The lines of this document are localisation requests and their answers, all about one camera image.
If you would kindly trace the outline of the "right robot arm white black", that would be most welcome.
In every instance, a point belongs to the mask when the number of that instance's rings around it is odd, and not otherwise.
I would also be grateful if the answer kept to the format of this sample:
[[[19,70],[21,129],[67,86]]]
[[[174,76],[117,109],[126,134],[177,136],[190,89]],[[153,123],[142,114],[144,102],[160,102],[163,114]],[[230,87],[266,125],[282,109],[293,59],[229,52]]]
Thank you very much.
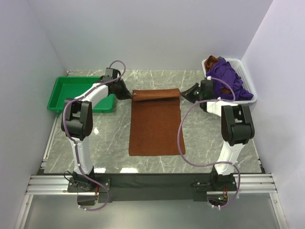
[[[193,105],[199,105],[205,112],[221,119],[221,135],[223,146],[216,162],[210,163],[212,170],[207,182],[195,181],[193,187],[210,187],[221,190],[235,184],[234,171],[239,154],[250,139],[254,137],[254,124],[248,105],[236,104],[234,96],[231,100],[214,98],[214,82],[217,81],[230,91],[232,87],[221,79],[208,76],[180,95]]]

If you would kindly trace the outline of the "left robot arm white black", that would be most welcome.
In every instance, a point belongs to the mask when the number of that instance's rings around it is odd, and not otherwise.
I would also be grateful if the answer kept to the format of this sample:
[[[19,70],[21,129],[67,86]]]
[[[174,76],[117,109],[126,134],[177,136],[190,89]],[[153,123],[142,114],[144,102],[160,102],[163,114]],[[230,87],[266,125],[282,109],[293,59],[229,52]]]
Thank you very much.
[[[104,98],[113,94],[119,100],[132,98],[122,79],[123,73],[108,67],[83,94],[64,101],[61,129],[72,147],[74,169],[71,184],[86,192],[92,191],[95,180],[94,166],[89,153],[89,135],[93,129],[93,108]]]

